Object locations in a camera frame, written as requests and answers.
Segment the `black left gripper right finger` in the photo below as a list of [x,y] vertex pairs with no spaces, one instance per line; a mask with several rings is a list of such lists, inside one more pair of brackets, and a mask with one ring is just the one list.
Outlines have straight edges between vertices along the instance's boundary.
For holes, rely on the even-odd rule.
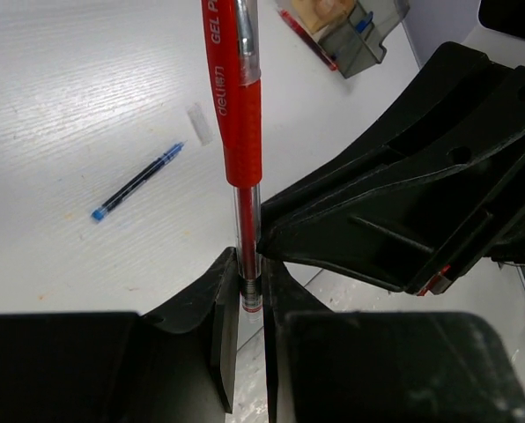
[[495,329],[463,312],[336,313],[262,263],[272,422],[525,422]]

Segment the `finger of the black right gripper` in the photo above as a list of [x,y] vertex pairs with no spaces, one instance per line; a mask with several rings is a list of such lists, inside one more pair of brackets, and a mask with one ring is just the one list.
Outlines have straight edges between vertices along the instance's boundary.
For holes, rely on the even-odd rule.
[[393,292],[525,264],[525,66],[438,47],[334,159],[262,205],[259,252]]

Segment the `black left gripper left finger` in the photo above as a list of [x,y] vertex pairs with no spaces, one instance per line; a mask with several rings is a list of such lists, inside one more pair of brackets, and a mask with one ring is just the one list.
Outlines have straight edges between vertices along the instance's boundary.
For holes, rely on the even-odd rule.
[[222,422],[238,318],[231,248],[144,315],[0,315],[0,422]]

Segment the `blue ink refill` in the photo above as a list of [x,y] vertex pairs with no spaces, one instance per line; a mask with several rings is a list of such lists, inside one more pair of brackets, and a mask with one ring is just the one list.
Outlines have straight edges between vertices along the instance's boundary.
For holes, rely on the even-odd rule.
[[91,213],[94,222],[101,222],[107,215],[115,210],[120,204],[134,194],[144,183],[149,181],[155,174],[163,169],[168,163],[173,161],[184,147],[184,143],[179,142],[172,145],[167,151],[151,162],[141,172],[118,189],[110,198]]

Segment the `red gel pen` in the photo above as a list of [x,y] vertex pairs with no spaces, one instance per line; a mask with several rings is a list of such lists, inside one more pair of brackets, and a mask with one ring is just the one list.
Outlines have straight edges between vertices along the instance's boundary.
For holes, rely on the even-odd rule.
[[262,84],[256,1],[203,0],[203,33],[226,179],[234,190],[236,253],[243,309],[263,307],[260,182]]

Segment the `blue ballpoint pen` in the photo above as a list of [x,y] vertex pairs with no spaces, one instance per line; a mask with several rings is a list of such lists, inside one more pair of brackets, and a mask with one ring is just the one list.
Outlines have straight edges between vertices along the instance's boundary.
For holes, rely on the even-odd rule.
[[355,30],[359,34],[363,34],[365,30],[372,24],[373,22],[373,12],[368,12],[364,18],[362,18],[357,25],[355,25]]

